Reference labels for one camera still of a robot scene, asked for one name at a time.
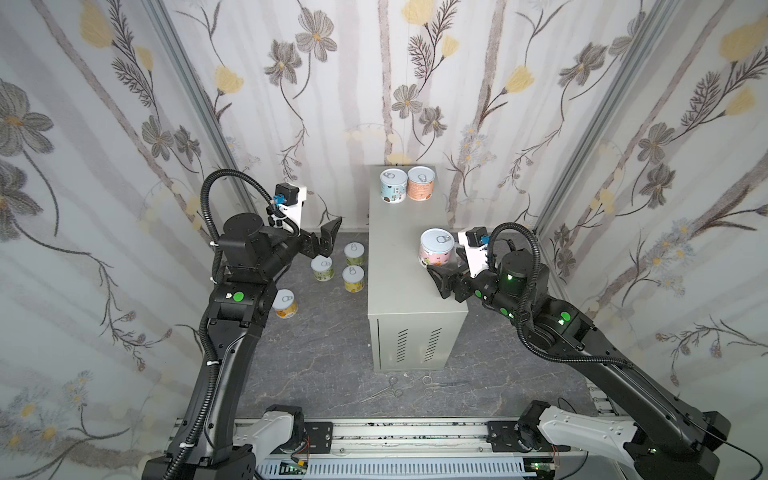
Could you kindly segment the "teal labelled can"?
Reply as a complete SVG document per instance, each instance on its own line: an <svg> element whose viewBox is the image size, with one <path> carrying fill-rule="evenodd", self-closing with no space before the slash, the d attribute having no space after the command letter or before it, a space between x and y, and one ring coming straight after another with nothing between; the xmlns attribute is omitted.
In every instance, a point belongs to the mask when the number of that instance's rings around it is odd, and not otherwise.
<svg viewBox="0 0 768 480"><path fill-rule="evenodd" d="M389 204L401 203L407 196L407 173L399 168L387 168L379 175L380 196Z"/></svg>

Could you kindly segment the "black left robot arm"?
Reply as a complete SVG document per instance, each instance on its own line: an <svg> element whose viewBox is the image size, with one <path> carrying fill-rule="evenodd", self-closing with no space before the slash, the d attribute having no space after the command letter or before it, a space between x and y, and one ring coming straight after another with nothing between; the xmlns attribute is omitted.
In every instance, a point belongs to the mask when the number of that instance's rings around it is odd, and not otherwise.
<svg viewBox="0 0 768 480"><path fill-rule="evenodd" d="M217 227L210 208L216 181L236 178L267 203L266 214L240 213ZM202 363L186 412L164 453L144 466L145 479L256 479L258 465L273 451L305 443L301 408L272 406L245 439L235 438L236 410L255 348L278 298L277 282L295 257L329 256L341 219L318 233L299 226L303 187L280 183L269 194L251 176L234 169L208 175L201 187L201 213L212 239L214 288L197 333Z"/></svg>

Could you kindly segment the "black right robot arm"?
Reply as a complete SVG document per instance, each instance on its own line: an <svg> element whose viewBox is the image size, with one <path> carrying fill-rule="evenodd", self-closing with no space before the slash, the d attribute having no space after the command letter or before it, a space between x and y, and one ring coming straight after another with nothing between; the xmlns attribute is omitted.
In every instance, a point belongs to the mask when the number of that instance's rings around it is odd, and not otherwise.
<svg viewBox="0 0 768 480"><path fill-rule="evenodd" d="M548 292L540 243L524 226L459 235L460 263L429 264L440 296L481 305L504 316L522 345L540 359L564 364L590 380L625 412L622 420L578 415L533 401L504 440L524 452L575 447L632 468L643 479L713 479L717 449L730 422L689 405L622 354L573 304Z"/></svg>

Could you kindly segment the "pink labelled can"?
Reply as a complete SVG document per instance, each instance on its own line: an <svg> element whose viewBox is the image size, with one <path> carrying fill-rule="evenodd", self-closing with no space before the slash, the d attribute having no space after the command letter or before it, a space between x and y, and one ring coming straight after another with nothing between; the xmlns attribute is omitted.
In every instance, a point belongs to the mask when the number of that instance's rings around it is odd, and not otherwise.
<svg viewBox="0 0 768 480"><path fill-rule="evenodd" d="M419 260L424 266L445 265L454 251L453 235L447 230L430 228L420 236Z"/></svg>

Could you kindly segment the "orange labelled can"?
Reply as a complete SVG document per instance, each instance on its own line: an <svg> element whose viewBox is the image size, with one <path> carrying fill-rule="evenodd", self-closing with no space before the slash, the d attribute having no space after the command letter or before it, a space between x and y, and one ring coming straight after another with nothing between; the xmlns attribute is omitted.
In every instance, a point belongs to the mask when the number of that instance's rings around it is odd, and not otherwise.
<svg viewBox="0 0 768 480"><path fill-rule="evenodd" d="M407 196L414 201L429 200L433 195L435 171L426 166L414 166L407 175Z"/></svg>

